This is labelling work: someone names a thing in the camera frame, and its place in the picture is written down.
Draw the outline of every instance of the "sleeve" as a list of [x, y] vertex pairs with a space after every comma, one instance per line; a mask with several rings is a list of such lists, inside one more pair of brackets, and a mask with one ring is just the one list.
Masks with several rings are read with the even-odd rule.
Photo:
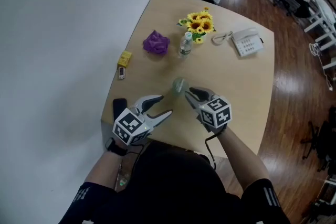
[[290, 224], [268, 179], [257, 180], [248, 186], [241, 200], [251, 223]]
[[84, 220], [90, 220], [93, 212], [116, 194], [111, 188], [85, 182], [59, 224], [82, 224]]

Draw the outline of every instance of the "yellow box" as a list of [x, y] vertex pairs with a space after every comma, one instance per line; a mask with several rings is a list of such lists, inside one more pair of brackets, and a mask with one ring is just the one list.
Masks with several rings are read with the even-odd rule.
[[123, 67], [127, 67], [131, 56], [132, 56], [131, 52], [124, 50], [119, 58], [118, 64]]

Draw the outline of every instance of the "wrist strap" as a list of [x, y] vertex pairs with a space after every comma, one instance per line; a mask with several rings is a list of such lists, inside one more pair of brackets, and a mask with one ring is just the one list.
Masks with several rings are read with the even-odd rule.
[[115, 144], [114, 138], [111, 137], [111, 144], [107, 147], [107, 150], [113, 153], [116, 153], [119, 156], [125, 156], [127, 153], [127, 150], [121, 148], [120, 146]]

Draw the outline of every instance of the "purple cloth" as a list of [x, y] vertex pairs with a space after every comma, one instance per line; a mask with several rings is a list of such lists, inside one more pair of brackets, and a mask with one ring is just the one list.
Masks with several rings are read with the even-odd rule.
[[163, 37], [160, 33], [154, 30], [143, 42], [143, 48], [154, 54], [166, 54], [169, 43], [169, 38]]

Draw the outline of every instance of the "small bottle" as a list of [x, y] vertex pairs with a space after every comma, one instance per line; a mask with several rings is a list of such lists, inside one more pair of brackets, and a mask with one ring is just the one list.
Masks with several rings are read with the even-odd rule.
[[180, 55], [180, 58], [185, 59], [188, 57], [192, 45], [193, 45], [193, 34], [191, 34], [190, 32], [185, 32], [184, 36], [181, 38], [180, 41], [180, 49], [178, 53]]

